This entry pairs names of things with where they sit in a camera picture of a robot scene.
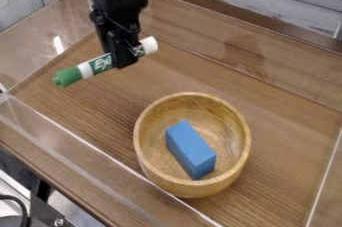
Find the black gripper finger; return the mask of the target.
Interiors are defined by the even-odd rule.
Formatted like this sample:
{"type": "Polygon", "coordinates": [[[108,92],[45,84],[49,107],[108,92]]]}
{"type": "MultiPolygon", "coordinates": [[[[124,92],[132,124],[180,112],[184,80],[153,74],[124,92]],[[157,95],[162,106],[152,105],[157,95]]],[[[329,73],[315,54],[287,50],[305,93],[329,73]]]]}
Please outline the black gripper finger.
{"type": "Polygon", "coordinates": [[[117,69],[122,69],[138,61],[142,55],[141,43],[136,33],[121,30],[108,32],[109,52],[117,69]]]}
{"type": "Polygon", "coordinates": [[[108,39],[108,32],[112,30],[112,25],[104,19],[94,20],[96,32],[105,53],[110,53],[110,45],[108,39]]]}

